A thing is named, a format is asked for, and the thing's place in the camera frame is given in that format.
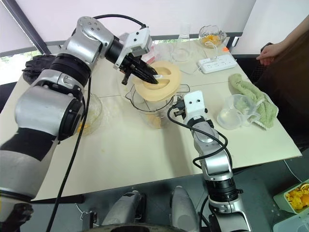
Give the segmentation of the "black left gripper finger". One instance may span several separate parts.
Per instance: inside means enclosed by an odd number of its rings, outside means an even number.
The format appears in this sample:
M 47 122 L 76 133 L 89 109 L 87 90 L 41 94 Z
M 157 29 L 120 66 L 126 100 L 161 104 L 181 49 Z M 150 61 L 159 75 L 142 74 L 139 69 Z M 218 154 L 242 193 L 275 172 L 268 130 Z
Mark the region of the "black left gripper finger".
M 140 60 L 138 65 L 136 66 L 136 76 L 141 80 L 156 80 L 155 75 L 157 75 L 156 70 L 144 62 Z
M 152 68 L 145 69 L 145 70 L 135 69 L 133 71 L 133 74 L 144 82 L 147 82 L 149 84 L 158 84 L 158 81 L 154 77 L 154 75 L 157 75 L 157 72 L 155 69 L 152 69 Z

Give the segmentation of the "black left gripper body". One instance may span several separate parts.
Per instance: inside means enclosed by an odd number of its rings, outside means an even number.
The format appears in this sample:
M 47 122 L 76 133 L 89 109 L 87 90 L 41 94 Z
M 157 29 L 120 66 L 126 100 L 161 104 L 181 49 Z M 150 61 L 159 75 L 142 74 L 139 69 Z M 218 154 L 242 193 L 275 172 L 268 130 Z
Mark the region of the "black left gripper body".
M 126 55 L 120 65 L 120 71 L 125 75 L 121 83 L 127 85 L 131 74 L 145 81 L 144 68 L 145 62 L 141 60 L 141 56 L 134 57 L 132 54 Z

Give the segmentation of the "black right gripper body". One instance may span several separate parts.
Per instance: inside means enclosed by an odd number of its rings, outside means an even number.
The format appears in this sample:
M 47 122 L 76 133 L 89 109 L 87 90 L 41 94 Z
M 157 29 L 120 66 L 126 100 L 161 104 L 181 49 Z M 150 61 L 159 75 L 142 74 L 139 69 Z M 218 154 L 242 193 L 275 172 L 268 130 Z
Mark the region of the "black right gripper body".
M 184 104 L 184 100 L 181 96 L 176 95 L 174 96 L 174 102 L 172 105 L 172 108 L 174 109 L 174 116 L 178 117 L 181 116 L 182 119 L 185 119 L 186 117 L 186 112 L 185 112 L 185 104 Z

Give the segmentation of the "person's bare hand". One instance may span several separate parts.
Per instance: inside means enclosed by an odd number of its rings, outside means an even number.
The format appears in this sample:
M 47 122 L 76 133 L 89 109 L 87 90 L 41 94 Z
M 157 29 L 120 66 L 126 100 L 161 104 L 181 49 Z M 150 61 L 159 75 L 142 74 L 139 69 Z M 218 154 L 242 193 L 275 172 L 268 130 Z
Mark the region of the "person's bare hand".
M 260 64 L 264 66 L 270 65 L 275 57 L 280 54 L 284 50 L 283 43 L 276 43 L 267 45 L 260 53 L 260 55 L 256 58 Z

